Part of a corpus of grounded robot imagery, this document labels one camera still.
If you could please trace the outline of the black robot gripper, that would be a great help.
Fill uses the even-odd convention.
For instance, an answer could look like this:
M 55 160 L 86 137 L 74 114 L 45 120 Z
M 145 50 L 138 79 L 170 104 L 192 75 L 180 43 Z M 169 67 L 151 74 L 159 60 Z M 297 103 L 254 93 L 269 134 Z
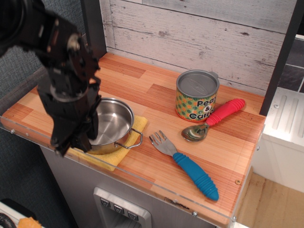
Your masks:
M 55 93 L 49 78 L 43 78 L 37 87 L 45 111 L 53 120 L 50 143 L 55 154 L 64 157 L 70 148 L 88 152 L 92 149 L 89 139 L 98 135 L 97 107 L 101 102 L 100 82 L 89 84 L 83 94 L 60 97 Z

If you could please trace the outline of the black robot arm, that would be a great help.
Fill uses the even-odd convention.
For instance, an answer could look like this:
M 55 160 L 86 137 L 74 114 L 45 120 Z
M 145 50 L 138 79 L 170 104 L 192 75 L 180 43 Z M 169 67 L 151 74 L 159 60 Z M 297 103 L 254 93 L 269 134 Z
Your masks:
M 76 26 L 46 10 L 40 0 L 3 0 L 1 54 L 13 46 L 34 51 L 47 69 L 38 94 L 54 122 L 50 143 L 55 151 L 61 155 L 69 148 L 90 151 L 98 135 L 101 81 L 95 76 L 98 61 Z

